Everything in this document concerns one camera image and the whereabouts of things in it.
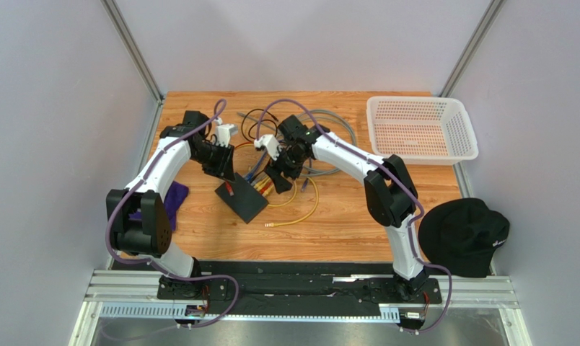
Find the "black network switch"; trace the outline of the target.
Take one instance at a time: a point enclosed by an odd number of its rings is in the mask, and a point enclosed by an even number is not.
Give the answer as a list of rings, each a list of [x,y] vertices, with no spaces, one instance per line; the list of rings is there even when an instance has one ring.
[[[234,173],[234,182],[220,184],[214,192],[246,224],[267,206],[268,201],[241,174]]]

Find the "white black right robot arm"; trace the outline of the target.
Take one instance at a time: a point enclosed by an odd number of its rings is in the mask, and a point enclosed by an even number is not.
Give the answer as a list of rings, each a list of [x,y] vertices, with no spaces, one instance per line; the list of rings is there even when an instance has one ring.
[[[278,127],[282,139],[272,134],[259,136],[255,148],[270,157],[265,174],[276,192],[290,190],[309,159],[333,165],[364,187],[367,210],[384,226],[394,257],[393,270],[404,280],[412,280],[423,271],[418,250],[411,238],[410,222],[418,205],[418,193],[403,160],[370,154],[344,141],[326,127],[308,128],[294,115]]]

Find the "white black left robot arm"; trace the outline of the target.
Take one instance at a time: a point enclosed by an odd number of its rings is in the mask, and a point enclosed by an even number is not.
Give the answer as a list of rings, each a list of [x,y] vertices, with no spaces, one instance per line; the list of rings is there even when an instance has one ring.
[[[234,182],[233,136],[235,124],[223,123],[218,114],[208,117],[187,111],[177,125],[159,135],[154,155],[123,189],[106,197],[105,245],[123,264],[146,263],[179,280],[200,276],[195,257],[172,240],[172,227],[164,201],[181,168],[189,161],[201,165],[204,174]]]

